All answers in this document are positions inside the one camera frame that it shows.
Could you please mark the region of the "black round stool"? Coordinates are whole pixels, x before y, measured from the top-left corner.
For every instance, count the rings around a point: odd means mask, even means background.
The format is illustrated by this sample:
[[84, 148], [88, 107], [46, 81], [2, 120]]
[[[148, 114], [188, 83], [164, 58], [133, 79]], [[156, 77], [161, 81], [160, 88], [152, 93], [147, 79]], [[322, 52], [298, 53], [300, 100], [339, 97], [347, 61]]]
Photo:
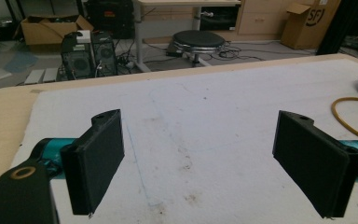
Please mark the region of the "black round stool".
[[173, 45], [185, 52], [192, 59], [192, 66], [200, 63], [201, 54], [219, 52], [226, 44], [226, 40], [215, 33], [200, 30], [186, 30], [172, 36]]

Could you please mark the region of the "white foam mat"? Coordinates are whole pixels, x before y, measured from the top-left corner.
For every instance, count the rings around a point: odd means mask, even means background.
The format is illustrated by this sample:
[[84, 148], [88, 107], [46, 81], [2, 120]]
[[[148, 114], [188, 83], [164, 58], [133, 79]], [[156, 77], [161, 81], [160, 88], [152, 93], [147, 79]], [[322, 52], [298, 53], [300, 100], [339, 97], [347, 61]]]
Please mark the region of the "white foam mat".
[[278, 114], [337, 139], [358, 127], [358, 63], [331, 60], [42, 92], [15, 162], [47, 137], [78, 137], [119, 109], [125, 157], [92, 217], [52, 181], [61, 224], [358, 224], [358, 184], [342, 218], [322, 218], [273, 158]]

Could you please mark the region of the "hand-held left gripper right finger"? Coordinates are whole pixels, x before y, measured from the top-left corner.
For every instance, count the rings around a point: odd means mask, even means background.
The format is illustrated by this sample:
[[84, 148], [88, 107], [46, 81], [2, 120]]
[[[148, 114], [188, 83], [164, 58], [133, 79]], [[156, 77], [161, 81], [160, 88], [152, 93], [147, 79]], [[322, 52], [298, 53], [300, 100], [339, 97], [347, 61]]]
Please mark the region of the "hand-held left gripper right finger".
[[308, 117], [280, 111], [273, 157], [321, 217], [343, 217], [358, 175], [358, 149], [314, 126]]

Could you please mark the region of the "black computer tower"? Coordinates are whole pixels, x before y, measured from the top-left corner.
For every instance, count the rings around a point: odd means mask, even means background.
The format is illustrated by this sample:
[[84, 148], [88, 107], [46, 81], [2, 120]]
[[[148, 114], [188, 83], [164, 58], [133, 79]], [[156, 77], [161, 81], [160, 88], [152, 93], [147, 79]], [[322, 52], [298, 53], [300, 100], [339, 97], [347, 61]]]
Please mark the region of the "black computer tower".
[[80, 43], [83, 36], [81, 32], [72, 32], [62, 40], [62, 65], [69, 80], [91, 77], [90, 44]]
[[95, 76], [115, 76], [117, 74], [116, 52], [111, 35], [107, 32], [92, 33], [91, 43], [94, 52]]

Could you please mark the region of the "black equipment case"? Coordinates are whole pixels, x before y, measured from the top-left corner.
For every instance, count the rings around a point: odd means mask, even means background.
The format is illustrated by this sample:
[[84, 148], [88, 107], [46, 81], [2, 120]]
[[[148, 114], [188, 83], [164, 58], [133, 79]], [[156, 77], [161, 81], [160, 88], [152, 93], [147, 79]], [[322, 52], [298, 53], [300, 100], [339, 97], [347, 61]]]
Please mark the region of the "black equipment case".
[[88, 0], [85, 8], [95, 30], [108, 31], [114, 39], [134, 38], [131, 0]]

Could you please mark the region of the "grey floor pedals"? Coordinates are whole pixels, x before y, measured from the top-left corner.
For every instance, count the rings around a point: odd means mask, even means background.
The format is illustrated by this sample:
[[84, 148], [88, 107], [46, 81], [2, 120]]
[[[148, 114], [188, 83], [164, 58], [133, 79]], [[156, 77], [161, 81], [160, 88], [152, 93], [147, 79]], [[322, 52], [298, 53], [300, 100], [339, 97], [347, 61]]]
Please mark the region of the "grey floor pedals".
[[25, 79], [25, 85], [56, 82], [59, 80], [57, 68], [46, 68], [33, 70]]

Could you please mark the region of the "tall printed cardboard box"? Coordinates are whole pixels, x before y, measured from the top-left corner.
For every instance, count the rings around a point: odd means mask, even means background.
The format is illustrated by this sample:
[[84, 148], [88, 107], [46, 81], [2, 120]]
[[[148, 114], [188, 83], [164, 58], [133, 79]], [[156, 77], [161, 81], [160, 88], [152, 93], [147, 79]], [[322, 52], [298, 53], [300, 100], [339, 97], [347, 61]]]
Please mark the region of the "tall printed cardboard box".
[[311, 4], [289, 5], [281, 43], [291, 49], [317, 49], [340, 2], [341, 0], [311, 0]]

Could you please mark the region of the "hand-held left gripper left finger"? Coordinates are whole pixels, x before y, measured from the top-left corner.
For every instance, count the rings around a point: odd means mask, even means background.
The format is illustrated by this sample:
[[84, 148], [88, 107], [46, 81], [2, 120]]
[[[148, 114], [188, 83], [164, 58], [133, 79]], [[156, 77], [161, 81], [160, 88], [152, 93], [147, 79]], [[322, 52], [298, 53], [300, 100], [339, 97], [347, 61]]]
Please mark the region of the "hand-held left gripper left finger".
[[125, 156], [119, 109], [91, 119], [91, 127], [61, 150], [74, 215], [93, 214]]

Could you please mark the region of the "light wooden cabinet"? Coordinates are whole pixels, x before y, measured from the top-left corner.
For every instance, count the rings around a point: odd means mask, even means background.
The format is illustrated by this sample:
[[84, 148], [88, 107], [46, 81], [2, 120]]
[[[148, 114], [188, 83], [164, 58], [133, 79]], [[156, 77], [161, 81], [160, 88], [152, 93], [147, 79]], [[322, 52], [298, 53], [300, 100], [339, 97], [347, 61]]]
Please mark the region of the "light wooden cabinet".
[[235, 29], [216, 33], [228, 41], [279, 40], [292, 3], [308, 0], [241, 0]]

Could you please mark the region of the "white height-adjustable desk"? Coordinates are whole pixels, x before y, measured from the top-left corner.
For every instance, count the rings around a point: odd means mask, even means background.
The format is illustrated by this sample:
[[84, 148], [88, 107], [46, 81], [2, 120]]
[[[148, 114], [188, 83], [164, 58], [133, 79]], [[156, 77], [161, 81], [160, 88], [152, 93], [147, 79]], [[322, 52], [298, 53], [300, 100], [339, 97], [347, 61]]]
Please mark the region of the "white height-adjustable desk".
[[235, 7], [241, 0], [131, 0], [134, 16], [134, 64], [150, 72], [144, 63], [144, 40], [172, 36], [175, 32], [200, 28], [203, 7]]

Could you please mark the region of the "white small box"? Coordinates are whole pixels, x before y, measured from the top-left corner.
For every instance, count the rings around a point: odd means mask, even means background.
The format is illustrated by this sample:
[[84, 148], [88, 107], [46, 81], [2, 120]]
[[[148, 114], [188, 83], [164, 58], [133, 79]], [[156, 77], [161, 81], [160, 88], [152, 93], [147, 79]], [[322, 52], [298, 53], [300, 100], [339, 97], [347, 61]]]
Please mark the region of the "white small box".
[[78, 44], [89, 44], [91, 42], [90, 30], [79, 30], [76, 33], [76, 42]]

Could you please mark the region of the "open cardboard box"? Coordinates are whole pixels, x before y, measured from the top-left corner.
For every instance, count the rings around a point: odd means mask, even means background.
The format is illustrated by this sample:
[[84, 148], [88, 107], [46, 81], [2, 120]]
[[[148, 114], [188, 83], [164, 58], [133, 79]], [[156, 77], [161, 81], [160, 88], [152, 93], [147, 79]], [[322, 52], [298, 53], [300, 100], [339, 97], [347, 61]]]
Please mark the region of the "open cardboard box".
[[61, 44], [62, 39], [72, 32], [93, 29], [93, 25], [81, 15], [29, 16], [21, 22], [27, 45]]

